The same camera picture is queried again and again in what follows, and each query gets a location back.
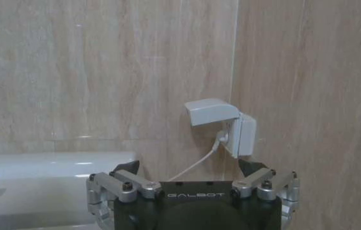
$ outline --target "electrical socket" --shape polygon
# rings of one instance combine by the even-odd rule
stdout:
[[[225,128],[229,132],[229,141],[222,145],[232,157],[250,156],[254,146],[257,121],[246,114],[240,113],[240,118],[225,121]]]

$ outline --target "toilet tank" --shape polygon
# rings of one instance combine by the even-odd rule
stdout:
[[[133,160],[133,152],[0,155],[0,229],[93,223],[85,180]]]

